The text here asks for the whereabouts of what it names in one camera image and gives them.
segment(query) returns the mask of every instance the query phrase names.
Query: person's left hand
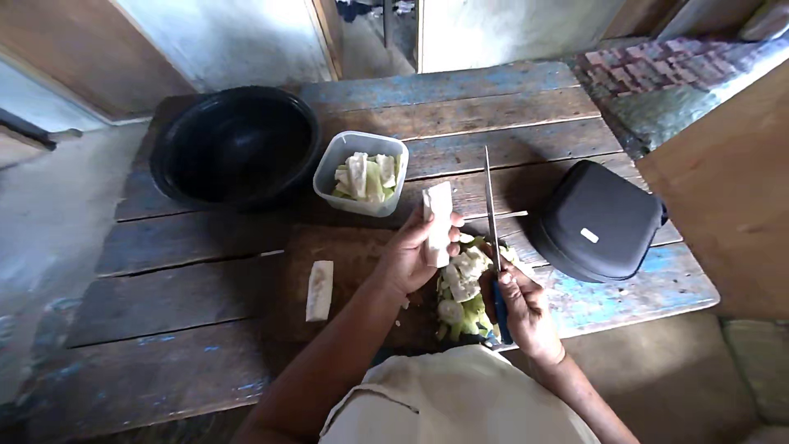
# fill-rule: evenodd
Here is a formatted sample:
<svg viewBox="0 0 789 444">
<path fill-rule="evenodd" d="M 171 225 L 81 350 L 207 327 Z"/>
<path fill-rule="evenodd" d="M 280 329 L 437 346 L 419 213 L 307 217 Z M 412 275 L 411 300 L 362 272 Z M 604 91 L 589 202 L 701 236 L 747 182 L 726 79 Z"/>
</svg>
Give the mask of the person's left hand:
<svg viewBox="0 0 789 444">
<path fill-rule="evenodd" d="M 371 284 L 383 286 L 386 291 L 406 295 L 425 285 L 436 273 L 437 268 L 424 261 L 423 245 L 433 220 L 423 222 L 423 212 L 423 205 L 418 205 L 384 247 L 383 256 L 368 278 Z M 451 221 L 454 226 L 449 230 L 450 244 L 447 251 L 450 256 L 457 256 L 460 253 L 460 246 L 457 244 L 460 239 L 458 227 L 463 226 L 463 216 L 453 212 Z"/>
</svg>

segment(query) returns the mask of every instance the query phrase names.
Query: wooden cutting board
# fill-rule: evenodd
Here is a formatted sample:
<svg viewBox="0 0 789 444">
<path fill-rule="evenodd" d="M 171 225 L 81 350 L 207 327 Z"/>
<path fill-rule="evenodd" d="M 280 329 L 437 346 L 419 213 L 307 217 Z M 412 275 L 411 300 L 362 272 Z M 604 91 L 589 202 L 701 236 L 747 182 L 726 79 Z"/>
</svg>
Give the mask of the wooden cutting board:
<svg viewBox="0 0 789 444">
<path fill-rule="evenodd" d="M 350 300 L 373 271 L 391 230 L 297 225 L 285 248 L 282 277 L 275 302 L 264 315 L 264 334 L 277 341 L 310 341 L 327 324 L 306 322 L 307 285 L 314 261 L 334 261 L 329 320 Z M 400 326 L 393 325 L 383 345 L 437 350 L 436 279 L 409 295 L 407 310 L 400 310 Z"/>
</svg>

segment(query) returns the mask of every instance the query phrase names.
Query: white wall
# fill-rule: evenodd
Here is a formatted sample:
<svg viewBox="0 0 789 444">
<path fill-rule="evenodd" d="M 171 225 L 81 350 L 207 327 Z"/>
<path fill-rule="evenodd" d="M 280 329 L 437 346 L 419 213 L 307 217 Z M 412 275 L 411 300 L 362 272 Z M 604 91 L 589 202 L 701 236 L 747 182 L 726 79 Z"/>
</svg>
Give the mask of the white wall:
<svg viewBox="0 0 789 444">
<path fill-rule="evenodd" d="M 50 133 L 107 125 L 0 60 L 0 108 Z"/>
<path fill-rule="evenodd" d="M 331 80 L 309 0 L 114 1 L 202 92 Z"/>
<path fill-rule="evenodd" d="M 550 58 L 593 47 L 624 0 L 420 0 L 421 72 Z"/>
</svg>

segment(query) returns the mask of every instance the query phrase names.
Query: black plastic basin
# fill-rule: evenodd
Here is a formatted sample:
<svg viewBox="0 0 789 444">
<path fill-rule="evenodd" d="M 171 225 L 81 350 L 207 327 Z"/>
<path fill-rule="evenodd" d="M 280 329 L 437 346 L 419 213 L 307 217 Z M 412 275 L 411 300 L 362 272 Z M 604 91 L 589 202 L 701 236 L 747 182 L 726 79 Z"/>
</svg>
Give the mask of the black plastic basin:
<svg viewBox="0 0 789 444">
<path fill-rule="evenodd" d="M 261 209 L 312 176 L 319 139 L 315 113 L 293 94 L 228 89 L 170 122 L 151 174 L 165 195 L 195 209 Z"/>
</svg>

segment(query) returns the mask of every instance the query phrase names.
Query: vegetable scraps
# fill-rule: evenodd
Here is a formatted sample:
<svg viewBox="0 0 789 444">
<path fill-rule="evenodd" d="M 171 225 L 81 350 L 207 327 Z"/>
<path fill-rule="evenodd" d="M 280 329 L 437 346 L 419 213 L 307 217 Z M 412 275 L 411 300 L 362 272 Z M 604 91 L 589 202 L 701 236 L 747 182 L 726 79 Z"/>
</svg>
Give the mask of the vegetable scraps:
<svg viewBox="0 0 789 444">
<path fill-rule="evenodd" d="M 355 152 L 335 170 L 337 185 L 331 192 L 337 198 L 381 203 L 395 194 L 400 159 L 366 152 Z"/>
<path fill-rule="evenodd" d="M 485 340 L 501 341 L 497 325 L 485 313 L 485 302 L 479 285 L 480 276 L 493 261 L 480 250 L 485 243 L 482 236 L 473 237 L 462 233 L 460 236 L 461 253 L 441 269 L 436 285 L 439 293 L 439 341 L 444 337 L 453 342 L 460 340 L 460 334 L 480 335 Z M 499 246 L 499 252 L 526 276 L 533 276 L 531 267 L 521 262 L 513 248 Z"/>
<path fill-rule="evenodd" d="M 315 261 L 307 285 L 307 322 L 329 319 L 331 290 L 334 280 L 333 261 Z"/>
</svg>

